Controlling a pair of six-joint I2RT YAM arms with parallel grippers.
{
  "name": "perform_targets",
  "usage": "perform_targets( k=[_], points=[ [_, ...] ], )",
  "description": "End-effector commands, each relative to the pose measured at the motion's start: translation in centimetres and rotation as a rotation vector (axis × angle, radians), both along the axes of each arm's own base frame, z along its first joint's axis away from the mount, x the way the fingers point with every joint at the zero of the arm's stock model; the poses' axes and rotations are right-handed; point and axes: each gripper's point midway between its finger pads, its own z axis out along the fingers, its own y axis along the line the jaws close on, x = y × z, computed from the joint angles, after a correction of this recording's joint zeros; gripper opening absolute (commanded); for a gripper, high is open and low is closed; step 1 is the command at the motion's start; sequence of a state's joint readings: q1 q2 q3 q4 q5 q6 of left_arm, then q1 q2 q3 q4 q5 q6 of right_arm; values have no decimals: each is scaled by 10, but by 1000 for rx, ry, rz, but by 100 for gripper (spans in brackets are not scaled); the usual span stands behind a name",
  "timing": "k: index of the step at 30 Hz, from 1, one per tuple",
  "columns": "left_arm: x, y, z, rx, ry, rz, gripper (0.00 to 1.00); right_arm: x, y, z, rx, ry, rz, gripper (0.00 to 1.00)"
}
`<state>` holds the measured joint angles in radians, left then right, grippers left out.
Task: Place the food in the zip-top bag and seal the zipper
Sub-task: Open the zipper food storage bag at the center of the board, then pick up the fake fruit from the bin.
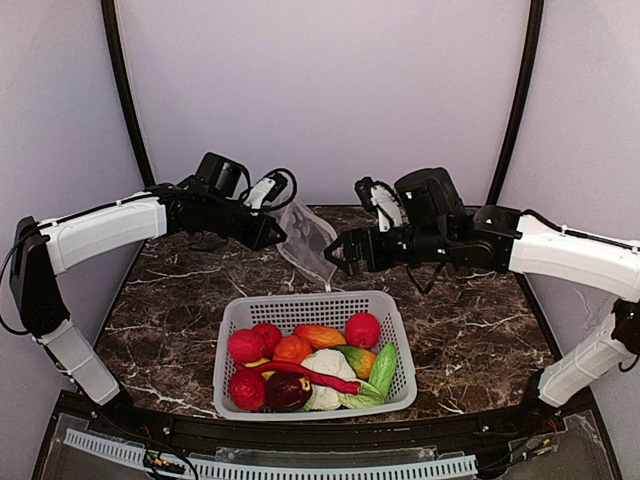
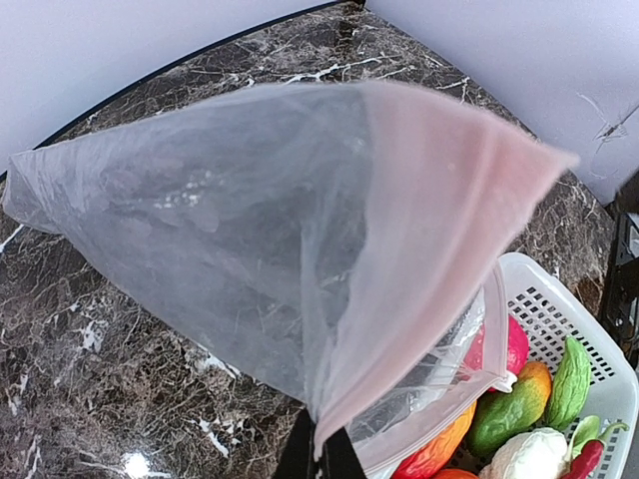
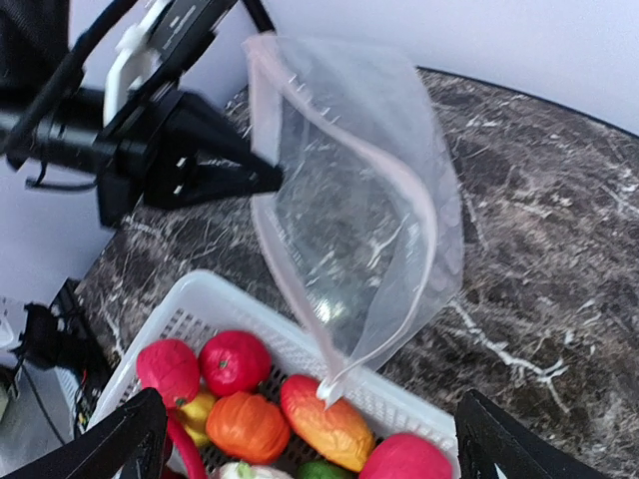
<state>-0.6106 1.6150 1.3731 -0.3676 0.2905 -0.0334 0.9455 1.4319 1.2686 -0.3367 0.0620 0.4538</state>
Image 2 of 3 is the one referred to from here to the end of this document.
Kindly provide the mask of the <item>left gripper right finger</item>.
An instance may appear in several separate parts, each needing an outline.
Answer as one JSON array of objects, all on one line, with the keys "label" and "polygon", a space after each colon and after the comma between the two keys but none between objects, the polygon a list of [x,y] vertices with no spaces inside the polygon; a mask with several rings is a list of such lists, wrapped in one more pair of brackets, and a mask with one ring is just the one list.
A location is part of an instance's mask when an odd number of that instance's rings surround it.
[{"label": "left gripper right finger", "polygon": [[366,478],[344,428],[333,434],[322,447],[321,477],[326,479]]}]

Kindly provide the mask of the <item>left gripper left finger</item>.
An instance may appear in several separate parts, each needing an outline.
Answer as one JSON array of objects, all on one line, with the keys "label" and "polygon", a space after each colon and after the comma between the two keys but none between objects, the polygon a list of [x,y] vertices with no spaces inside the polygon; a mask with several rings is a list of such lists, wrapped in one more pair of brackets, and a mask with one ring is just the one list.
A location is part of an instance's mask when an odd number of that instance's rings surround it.
[{"label": "left gripper left finger", "polygon": [[287,477],[318,478],[320,468],[314,458],[315,423],[309,412],[300,412],[287,444]]}]

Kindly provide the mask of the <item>white cauliflower toy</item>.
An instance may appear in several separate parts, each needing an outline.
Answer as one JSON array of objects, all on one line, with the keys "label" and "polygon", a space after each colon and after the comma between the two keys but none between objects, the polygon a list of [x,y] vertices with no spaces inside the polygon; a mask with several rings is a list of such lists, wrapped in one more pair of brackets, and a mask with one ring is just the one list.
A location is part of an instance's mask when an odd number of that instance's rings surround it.
[{"label": "white cauliflower toy", "polygon": [[598,427],[586,424],[575,430],[576,437],[570,442],[549,427],[518,434],[497,450],[479,478],[560,478],[575,457],[578,441],[595,439],[598,432]]}]

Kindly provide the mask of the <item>clear zip top bag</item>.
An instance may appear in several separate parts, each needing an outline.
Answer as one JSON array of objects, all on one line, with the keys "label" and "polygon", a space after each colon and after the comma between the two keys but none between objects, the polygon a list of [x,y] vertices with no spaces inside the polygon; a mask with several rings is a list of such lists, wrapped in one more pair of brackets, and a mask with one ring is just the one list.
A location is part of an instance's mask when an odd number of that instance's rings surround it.
[{"label": "clear zip top bag", "polygon": [[216,358],[391,466],[505,375],[469,332],[578,159],[405,83],[262,84],[11,156],[3,207]]}]

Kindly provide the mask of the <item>red chili pepper toy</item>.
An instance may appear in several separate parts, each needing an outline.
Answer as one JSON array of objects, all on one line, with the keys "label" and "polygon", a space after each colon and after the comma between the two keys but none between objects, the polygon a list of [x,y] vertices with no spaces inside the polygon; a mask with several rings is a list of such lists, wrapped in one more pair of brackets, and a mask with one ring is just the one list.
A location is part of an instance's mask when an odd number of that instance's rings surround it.
[{"label": "red chili pepper toy", "polygon": [[598,416],[584,418],[575,429],[569,446],[572,461],[563,475],[565,479],[587,478],[598,466],[607,441],[616,430],[628,431],[623,422],[609,424],[602,432]]}]

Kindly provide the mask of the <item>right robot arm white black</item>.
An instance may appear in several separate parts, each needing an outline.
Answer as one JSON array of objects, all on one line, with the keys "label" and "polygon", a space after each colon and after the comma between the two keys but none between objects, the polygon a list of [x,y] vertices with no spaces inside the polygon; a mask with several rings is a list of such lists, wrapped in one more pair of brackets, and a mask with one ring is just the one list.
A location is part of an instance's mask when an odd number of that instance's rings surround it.
[{"label": "right robot arm white black", "polygon": [[607,207],[615,220],[600,320],[626,359],[638,368],[638,172]]}]

